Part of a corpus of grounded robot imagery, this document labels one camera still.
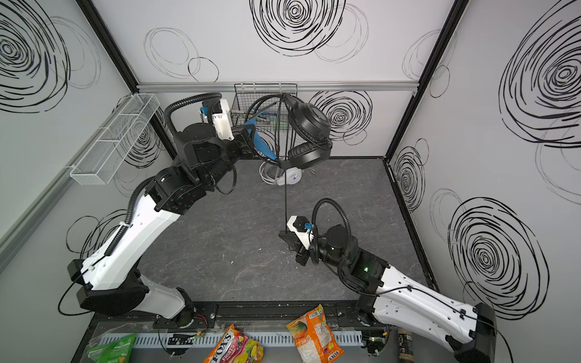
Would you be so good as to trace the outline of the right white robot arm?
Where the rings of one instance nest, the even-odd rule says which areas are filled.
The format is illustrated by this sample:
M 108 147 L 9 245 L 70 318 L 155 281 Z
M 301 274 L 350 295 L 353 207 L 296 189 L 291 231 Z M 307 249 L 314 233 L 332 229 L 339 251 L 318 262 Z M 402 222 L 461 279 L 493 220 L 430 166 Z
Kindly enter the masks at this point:
M 291 216 L 278 233 L 297 261 L 322 263 L 356 293 L 356 311 L 368 326 L 402 328 L 446 348 L 458 362 L 493 362 L 502 336 L 494 309 L 473 306 L 431 290 L 388 261 L 364 250 L 350 221 L 331 198 L 322 198 L 310 217 Z

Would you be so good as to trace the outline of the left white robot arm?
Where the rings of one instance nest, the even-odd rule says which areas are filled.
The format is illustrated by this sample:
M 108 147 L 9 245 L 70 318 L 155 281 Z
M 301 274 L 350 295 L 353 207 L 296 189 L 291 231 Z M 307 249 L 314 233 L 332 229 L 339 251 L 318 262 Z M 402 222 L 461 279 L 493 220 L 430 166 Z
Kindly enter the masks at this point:
M 181 288 L 169 288 L 138 270 L 142 255 L 161 233 L 252 151 L 252 129 L 231 126 L 228 102 L 219 92 L 172 103 L 163 119 L 177 156 L 172 165 L 143 180 L 133 191 L 125 219 L 92 255 L 73 260 L 68 272 L 78 284 L 84 312 L 121 316 L 146 312 L 167 320 L 193 318 L 192 301 Z

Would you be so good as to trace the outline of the white gaming headset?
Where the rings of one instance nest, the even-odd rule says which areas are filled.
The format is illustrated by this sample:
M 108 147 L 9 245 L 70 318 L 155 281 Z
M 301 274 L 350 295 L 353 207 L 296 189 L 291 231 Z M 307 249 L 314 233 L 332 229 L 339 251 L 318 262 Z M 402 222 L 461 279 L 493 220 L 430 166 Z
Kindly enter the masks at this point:
M 263 162 L 259 167 L 260 178 L 268 185 L 295 185 L 302 179 L 303 171 L 296 167 L 283 170 L 272 164 Z

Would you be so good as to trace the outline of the black blue gaming headset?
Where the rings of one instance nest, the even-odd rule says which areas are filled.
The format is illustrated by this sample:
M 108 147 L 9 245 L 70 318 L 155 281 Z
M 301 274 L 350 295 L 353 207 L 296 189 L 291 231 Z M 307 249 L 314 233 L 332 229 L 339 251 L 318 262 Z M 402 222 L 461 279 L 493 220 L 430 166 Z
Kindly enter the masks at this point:
M 253 123 L 246 121 L 244 126 L 253 131 L 254 146 L 258 157 L 264 162 L 283 170 L 293 167 L 308 169 L 331 157 L 333 141 L 331 140 L 331 121 L 314 104 L 302 101 L 291 94 L 281 94 L 288 110 L 288 122 L 291 130 L 287 132 L 285 141 L 287 150 L 280 154 L 278 136 L 275 132 L 273 147 L 263 140 Z

